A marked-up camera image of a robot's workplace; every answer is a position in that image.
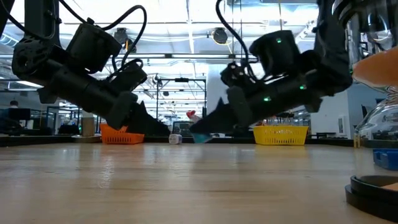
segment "wooden table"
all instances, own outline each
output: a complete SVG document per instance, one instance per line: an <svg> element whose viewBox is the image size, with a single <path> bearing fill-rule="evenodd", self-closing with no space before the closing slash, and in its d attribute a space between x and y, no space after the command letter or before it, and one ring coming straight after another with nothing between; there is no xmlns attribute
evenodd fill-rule
<svg viewBox="0 0 398 224"><path fill-rule="evenodd" d="M334 146L1 148L0 223L389 223L345 202L353 174L388 172Z"/></svg>

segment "ceiling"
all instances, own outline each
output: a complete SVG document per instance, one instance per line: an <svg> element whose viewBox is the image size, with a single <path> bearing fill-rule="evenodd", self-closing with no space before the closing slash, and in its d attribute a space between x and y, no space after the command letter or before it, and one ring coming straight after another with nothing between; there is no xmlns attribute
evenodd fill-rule
<svg viewBox="0 0 398 224"><path fill-rule="evenodd" d="M149 110L156 107L156 92L152 77L160 78L187 77L205 79L209 66L226 64L230 61L229 54L241 54L241 46L235 38L228 34L229 45L219 45L211 33L217 27L222 27L215 13L215 0L66 0L70 7L81 17L92 18L99 26L106 26L115 21L128 8L136 4L143 5L148 15L148 25L144 35L137 45L137 55L143 59L144 70L150 75L149 81L139 88L137 94L145 101ZM313 48L313 36L307 35L312 28L310 21L318 16L317 5L314 0L298 1L282 0L227 0L222 4L221 11L225 19L233 26L249 47L261 35L282 29L291 30L296 36L296 43L301 51ZM11 14L20 22L24 21L24 0L16 0ZM60 5L60 40L66 47L73 37L79 21L75 19L62 5ZM117 27L127 29L127 34L134 38L141 28L142 12L133 12ZM0 40L0 66L9 68L12 47L21 39L23 33L13 24L8 23L4 35ZM176 58L163 58L164 54L173 54ZM111 71L108 64L102 72L94 74L97 78L104 78ZM256 75L262 75L261 66L255 65ZM1 72L4 78L12 77L9 73ZM159 107L159 114L185 114L186 110L197 110L204 105L204 83L175 83L169 82L162 91L169 91L169 96L160 94L163 105Z"/></svg>

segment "blue object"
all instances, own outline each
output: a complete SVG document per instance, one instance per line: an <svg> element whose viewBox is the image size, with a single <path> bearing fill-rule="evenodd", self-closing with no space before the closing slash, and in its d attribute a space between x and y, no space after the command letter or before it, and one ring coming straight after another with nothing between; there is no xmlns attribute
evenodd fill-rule
<svg viewBox="0 0 398 224"><path fill-rule="evenodd" d="M193 134L193 133L192 133L192 138L195 143L206 143L213 139L212 136L209 134Z"/></svg>
<svg viewBox="0 0 398 224"><path fill-rule="evenodd" d="M373 161L379 167L398 170L398 149L373 149Z"/></svg>

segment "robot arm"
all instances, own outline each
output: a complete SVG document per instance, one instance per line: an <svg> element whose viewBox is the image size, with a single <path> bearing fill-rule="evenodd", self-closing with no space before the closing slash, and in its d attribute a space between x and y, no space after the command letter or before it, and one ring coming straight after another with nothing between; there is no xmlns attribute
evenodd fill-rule
<svg viewBox="0 0 398 224"><path fill-rule="evenodd" d="M220 99L216 109L194 124L191 132L231 133L235 128L248 127L301 105L314 113L319 110L322 97L350 87L353 80L345 50L347 20L340 23L341 7L332 15L333 3L334 0L318 0L320 13L313 30L317 34L314 50L301 54L289 30L266 34L254 41L249 51L259 59L266 75L261 79L254 77L247 56L240 66L229 64L221 72L222 81L229 86L228 104Z"/></svg>
<svg viewBox="0 0 398 224"><path fill-rule="evenodd" d="M1 1L3 10L7 9L4 1ZM64 1L60 2L73 12ZM33 1L25 0L25 4L32 3ZM36 0L34 4L40 4L40 9L48 13L37 13L35 16L39 18L30 18L34 22L28 22L29 19L26 18L25 27L21 26L25 35L15 46L12 71L21 80L43 86L38 90L42 103L54 103L60 97L87 112L103 117L114 129L127 126L127 132L130 133L170 133L166 125L147 114L144 103L138 104L138 96L131 93L146 81L147 74L142 70L142 61L136 59L125 63L130 53L127 52L121 68L116 68L115 59L122 46L106 32L128 14L142 9L144 25L136 41L132 43L133 46L136 45L146 24L146 11L142 6L132 7L116 22L104 28L96 26L90 18L85 21L75 15L82 24L67 49L62 49L58 34L61 23L57 16L58 0ZM15 25L19 24L8 12L6 10L8 18ZM115 72L105 80L92 77L91 74L104 69L110 57Z"/></svg>

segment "orange object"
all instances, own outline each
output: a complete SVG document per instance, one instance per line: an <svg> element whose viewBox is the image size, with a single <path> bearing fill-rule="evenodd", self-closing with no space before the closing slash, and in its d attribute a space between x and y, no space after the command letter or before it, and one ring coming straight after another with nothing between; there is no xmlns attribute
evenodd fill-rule
<svg viewBox="0 0 398 224"><path fill-rule="evenodd" d="M398 47L383 51L354 65L354 78L373 87L398 86Z"/></svg>
<svg viewBox="0 0 398 224"><path fill-rule="evenodd" d="M143 134L126 133L127 127L119 131L109 127L107 124L101 124L102 143L105 144L138 144L144 142Z"/></svg>
<svg viewBox="0 0 398 224"><path fill-rule="evenodd" d="M395 190L398 191L398 183L390 184L387 186L383 186L382 188L388 189L388 190Z"/></svg>

